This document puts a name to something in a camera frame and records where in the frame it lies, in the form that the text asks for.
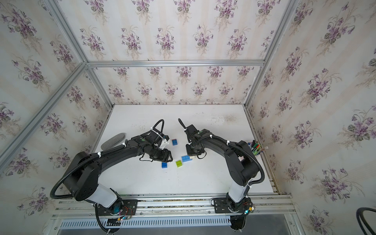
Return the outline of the green lego brick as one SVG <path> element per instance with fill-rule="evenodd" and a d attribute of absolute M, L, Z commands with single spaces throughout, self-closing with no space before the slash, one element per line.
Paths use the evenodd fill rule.
<path fill-rule="evenodd" d="M 176 166 L 177 167 L 182 167 L 183 166 L 183 162 L 181 160 L 176 161 Z"/>

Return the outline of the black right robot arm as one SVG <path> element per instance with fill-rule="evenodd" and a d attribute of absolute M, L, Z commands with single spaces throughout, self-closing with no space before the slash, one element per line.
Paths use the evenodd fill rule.
<path fill-rule="evenodd" d="M 186 151 L 188 156 L 198 157 L 209 149 L 225 159 L 233 180 L 227 193 L 230 202 L 239 204 L 247 197 L 253 185 L 264 181 L 265 172 L 247 142 L 236 143 L 225 140 L 207 129 L 198 130 L 192 124 L 185 126 L 181 119 L 178 121 L 187 135 Z"/>

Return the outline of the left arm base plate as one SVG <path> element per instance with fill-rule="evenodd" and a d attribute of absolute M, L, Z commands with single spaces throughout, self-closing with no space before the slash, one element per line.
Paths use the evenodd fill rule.
<path fill-rule="evenodd" d="M 98 216 L 134 216 L 137 210 L 138 205 L 137 199 L 127 199 L 116 201 L 114 205 L 109 208 L 103 207 L 102 205 L 98 206 Z"/>

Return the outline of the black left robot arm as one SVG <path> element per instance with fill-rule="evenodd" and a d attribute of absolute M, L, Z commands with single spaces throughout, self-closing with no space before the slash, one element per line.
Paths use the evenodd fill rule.
<path fill-rule="evenodd" d="M 121 197 L 115 190 L 99 184 L 99 177 L 104 171 L 134 157 L 142 162 L 145 156 L 149 157 L 148 162 L 171 162 L 172 153 L 167 149 L 169 137 L 163 133 L 163 128 L 157 128 L 164 124 L 161 119 L 149 131 L 108 150 L 78 153 L 52 187 L 50 198 L 87 201 L 111 209 L 113 214 L 118 213 L 122 207 Z"/>

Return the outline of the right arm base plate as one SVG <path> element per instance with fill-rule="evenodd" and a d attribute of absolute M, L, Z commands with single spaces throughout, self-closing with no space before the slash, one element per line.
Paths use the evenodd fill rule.
<path fill-rule="evenodd" d="M 243 198 L 235 203 L 230 198 L 214 198 L 211 200 L 215 213 L 241 213 L 249 214 L 254 210 L 253 202 L 250 198 Z"/>

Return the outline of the light blue lego brick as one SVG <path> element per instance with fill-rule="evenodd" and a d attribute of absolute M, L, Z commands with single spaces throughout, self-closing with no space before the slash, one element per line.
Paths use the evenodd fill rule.
<path fill-rule="evenodd" d="M 190 156 L 188 156 L 188 155 L 186 155 L 186 156 L 182 156 L 181 159 L 182 159 L 182 162 L 183 162 L 183 163 L 188 162 L 188 161 L 192 161 L 192 160 L 193 160 L 193 159 L 192 159 Z"/>

